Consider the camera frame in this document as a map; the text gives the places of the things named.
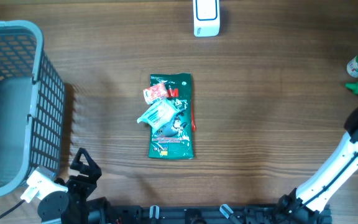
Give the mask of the light green tissue packet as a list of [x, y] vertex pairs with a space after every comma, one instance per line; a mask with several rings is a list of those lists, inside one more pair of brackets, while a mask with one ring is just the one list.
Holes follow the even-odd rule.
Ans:
[[150, 108], [137, 119], [137, 123], [147, 123], [156, 132], [162, 126], [167, 124], [179, 113], [180, 110], [167, 99], [160, 100], [150, 106]]

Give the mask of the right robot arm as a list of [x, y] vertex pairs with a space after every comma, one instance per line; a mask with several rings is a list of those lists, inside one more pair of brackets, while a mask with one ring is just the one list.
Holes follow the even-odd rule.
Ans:
[[329, 199], [358, 169], [358, 107], [347, 118], [336, 150], [306, 182], [280, 199], [275, 223], [318, 223]]

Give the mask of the red stick sachet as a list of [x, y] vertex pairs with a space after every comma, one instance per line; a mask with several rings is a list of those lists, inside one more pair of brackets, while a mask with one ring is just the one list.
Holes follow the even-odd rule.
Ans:
[[195, 114], [194, 114], [194, 99], [193, 94], [191, 95], [191, 129], [193, 132], [196, 131]]

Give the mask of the red square snack packet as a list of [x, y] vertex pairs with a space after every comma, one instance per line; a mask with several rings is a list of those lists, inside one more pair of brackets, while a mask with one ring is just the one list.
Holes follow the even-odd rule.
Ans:
[[168, 91], [164, 83], [158, 83], [154, 86], [143, 90], [145, 102], [148, 105], [152, 105], [157, 101], [163, 100], [169, 97]]

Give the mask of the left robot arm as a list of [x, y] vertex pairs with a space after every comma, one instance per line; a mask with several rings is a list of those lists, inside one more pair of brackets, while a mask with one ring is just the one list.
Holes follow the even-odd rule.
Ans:
[[37, 213], [42, 223], [82, 224], [117, 223], [110, 203], [106, 198], [88, 201], [87, 198], [97, 187], [101, 168], [92, 160], [87, 150], [80, 148], [71, 165], [71, 170], [80, 174], [71, 175], [65, 182], [55, 182], [68, 188], [67, 192], [55, 191], [41, 200]]

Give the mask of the green 3M gloves package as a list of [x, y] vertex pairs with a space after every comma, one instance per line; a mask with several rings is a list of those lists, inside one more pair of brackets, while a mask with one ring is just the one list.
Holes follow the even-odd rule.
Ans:
[[179, 110], [171, 121], [150, 133], [149, 157], [153, 159], [192, 159], [191, 129], [192, 77], [189, 73], [151, 74], [150, 84], [164, 83], [170, 100]]

